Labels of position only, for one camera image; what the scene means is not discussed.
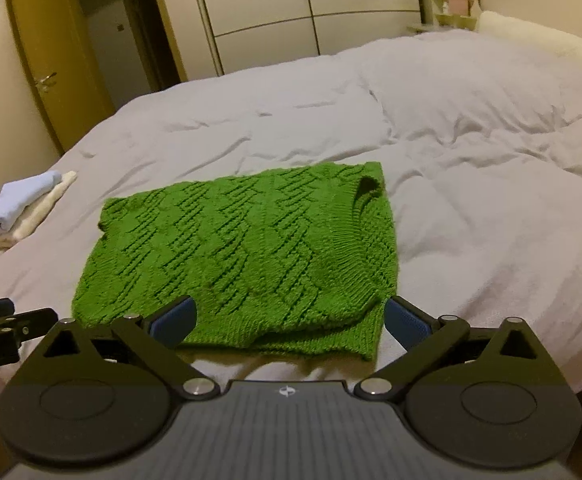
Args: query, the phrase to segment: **towel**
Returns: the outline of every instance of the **towel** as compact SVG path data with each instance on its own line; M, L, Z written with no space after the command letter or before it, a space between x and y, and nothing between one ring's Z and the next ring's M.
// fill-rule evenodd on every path
M0 229L2 234L6 234L13 227L26 206L52 190L61 178L62 175L58 171L47 171L2 186L0 192Z
M46 216L55 206L55 203L61 199L69 186L75 181L78 174L69 171L61 176L61 181L53 189L39 197L32 204L27 206L20 217L16 220L15 225L6 234L0 235L0 250L10 249L24 238L31 235L37 227L44 221Z
M100 228L72 303L86 326L129 312L148 316L189 294L197 325L185 346L375 358L397 276L378 162L113 198Z

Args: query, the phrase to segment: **white bed sheet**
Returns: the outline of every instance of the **white bed sheet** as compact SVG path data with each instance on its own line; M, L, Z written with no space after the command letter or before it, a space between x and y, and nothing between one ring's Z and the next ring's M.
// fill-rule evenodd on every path
M78 179L31 237L0 253L0 297L18 312L50 306L69 316L109 197L324 160L382 163L403 297L474 326L525 318L582 389L582 72L463 31L380 40L132 101L54 165ZM22 359L36 343L23 345ZM376 363L183 357L221 384L353 384L402 353L385 331ZM0 392L17 368L0 368Z

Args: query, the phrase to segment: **blue gripper pad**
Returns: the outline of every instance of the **blue gripper pad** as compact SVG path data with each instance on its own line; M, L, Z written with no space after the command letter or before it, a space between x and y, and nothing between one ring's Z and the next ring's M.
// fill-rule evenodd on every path
M151 321L149 335L166 348L175 348L196 327L196 302L193 298L170 304Z
M390 298L384 305L384 326L407 351L433 333L428 323Z

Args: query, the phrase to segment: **doorway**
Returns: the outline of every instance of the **doorway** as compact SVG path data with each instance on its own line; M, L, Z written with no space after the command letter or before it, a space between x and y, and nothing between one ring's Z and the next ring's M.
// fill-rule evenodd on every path
M80 0L116 110L180 83L157 0Z

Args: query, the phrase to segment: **silver bolt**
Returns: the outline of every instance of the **silver bolt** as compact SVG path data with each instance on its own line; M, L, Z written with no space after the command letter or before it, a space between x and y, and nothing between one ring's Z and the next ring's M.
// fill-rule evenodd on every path
M362 391L371 395L387 394L391 391L392 387L393 385L389 383L389 381L380 377L365 379L360 383L360 388L362 388Z
M196 377L184 383L183 388L190 395L206 395L213 391L215 383L206 377Z

